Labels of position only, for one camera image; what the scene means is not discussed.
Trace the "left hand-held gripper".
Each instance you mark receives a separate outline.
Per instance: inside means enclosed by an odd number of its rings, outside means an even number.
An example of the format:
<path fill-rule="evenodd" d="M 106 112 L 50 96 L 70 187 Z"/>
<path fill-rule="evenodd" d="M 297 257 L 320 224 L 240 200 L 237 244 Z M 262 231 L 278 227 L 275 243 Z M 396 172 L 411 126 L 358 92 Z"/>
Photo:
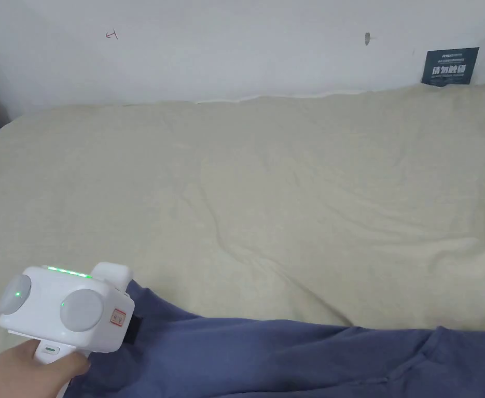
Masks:
<path fill-rule="evenodd" d="M 111 353 L 124 340 L 135 308 L 126 289 L 129 267 L 102 262 L 89 274 L 58 267 L 28 267 L 6 287 L 0 327 L 36 339 L 43 364 L 70 353 Z"/>

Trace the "person's left hand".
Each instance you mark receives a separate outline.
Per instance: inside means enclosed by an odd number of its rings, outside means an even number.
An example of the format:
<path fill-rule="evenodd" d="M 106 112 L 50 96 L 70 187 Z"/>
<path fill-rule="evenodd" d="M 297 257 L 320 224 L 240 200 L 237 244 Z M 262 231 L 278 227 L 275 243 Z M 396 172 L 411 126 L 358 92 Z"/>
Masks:
<path fill-rule="evenodd" d="M 38 340 L 27 340 L 0 353 L 0 397 L 57 397 L 63 386 L 90 367 L 79 352 L 42 364 L 34 358 L 38 345 Z"/>

